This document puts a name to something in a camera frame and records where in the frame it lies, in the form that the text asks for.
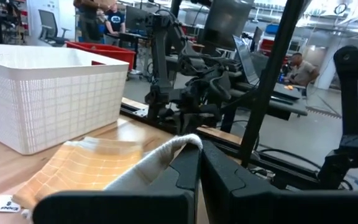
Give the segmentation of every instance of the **white cloth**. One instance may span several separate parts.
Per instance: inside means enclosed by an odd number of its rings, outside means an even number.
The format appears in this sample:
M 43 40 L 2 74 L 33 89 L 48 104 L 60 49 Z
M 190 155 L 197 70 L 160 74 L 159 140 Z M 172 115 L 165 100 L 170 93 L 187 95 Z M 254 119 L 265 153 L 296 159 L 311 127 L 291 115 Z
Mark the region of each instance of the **white cloth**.
M 144 189 L 169 166 L 174 157 L 174 153 L 187 143 L 196 145 L 200 150 L 203 148 L 201 139 L 195 134 L 174 137 L 150 152 L 134 167 L 107 185 L 104 190 Z

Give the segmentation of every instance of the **wooden table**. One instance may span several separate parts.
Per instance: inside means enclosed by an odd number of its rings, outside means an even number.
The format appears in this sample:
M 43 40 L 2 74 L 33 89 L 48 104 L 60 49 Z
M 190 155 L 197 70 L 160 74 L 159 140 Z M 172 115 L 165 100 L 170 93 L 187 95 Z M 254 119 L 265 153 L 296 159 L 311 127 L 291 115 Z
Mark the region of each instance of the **wooden table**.
M 126 98 L 123 103 L 135 106 L 139 109 L 146 105 Z M 203 131 L 239 143 L 241 139 L 228 133 L 220 132 L 212 128 L 200 128 Z M 163 142 L 172 138 L 172 135 L 144 123 L 134 121 L 125 116 L 120 116 L 118 121 L 103 128 L 92 131 L 85 136 L 96 138 L 117 139 L 126 141 L 142 141 L 146 151 L 153 150 Z M 16 151 L 0 143 L 0 194 L 14 194 L 17 189 L 39 171 L 47 161 L 54 155 L 59 146 L 52 147 L 31 156 L 22 156 Z M 209 223 L 206 215 L 202 191 L 198 204 L 198 223 Z M 21 224 L 27 223 L 20 213 L 0 213 L 0 223 Z

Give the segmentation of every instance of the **towel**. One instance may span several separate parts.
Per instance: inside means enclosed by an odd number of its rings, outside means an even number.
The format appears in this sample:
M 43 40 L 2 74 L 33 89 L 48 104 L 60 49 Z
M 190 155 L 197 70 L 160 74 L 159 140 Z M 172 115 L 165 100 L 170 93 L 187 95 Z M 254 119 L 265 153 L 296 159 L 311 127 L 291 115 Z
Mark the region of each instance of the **towel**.
M 184 145 L 191 143 L 200 150 L 201 139 L 195 134 L 174 137 L 146 155 L 138 164 L 127 170 L 104 190 L 142 190 L 155 180 L 171 163 L 176 152 Z
M 84 138 L 63 144 L 46 165 L 13 195 L 33 209 L 44 197 L 62 190 L 102 190 L 142 158 L 138 142 Z

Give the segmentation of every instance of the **office chair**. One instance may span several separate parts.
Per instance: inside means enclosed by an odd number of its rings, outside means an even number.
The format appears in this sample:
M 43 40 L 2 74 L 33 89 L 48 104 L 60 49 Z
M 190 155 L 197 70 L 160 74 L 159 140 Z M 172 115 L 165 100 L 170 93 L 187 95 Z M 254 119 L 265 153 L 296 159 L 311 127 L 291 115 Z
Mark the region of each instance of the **office chair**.
M 52 45 L 53 47 L 61 47 L 68 39 L 65 38 L 66 31 L 70 29 L 62 28 L 63 35 L 58 37 L 58 27 L 56 23 L 55 14 L 52 12 L 39 9 L 42 24 L 42 31 L 39 39 Z

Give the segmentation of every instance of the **t-shirt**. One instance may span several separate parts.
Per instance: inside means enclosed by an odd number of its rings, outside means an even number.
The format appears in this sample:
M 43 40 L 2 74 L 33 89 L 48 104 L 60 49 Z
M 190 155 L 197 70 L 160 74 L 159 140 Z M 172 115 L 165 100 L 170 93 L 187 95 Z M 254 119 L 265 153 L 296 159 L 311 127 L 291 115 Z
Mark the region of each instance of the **t-shirt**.
M 89 7 L 89 6 L 85 6 L 84 4 L 81 4 L 80 8 L 79 8 L 80 12 L 82 12 L 82 14 L 89 18 L 89 19 L 95 19 L 96 18 L 96 11 L 98 9 L 93 8 L 93 7 Z
M 312 77 L 312 71 L 316 67 L 307 61 L 302 61 L 299 67 L 294 67 L 291 74 L 295 76 L 293 79 L 299 84 L 307 84 Z
M 105 15 L 107 16 L 107 21 L 110 22 L 112 30 L 114 32 L 120 32 L 121 30 L 121 24 L 123 22 L 125 22 L 125 16 L 117 11 L 117 12 L 112 12 L 112 11 L 107 11 L 105 13 Z M 108 34 L 109 30 L 107 30 L 107 27 L 104 26 L 104 34 Z

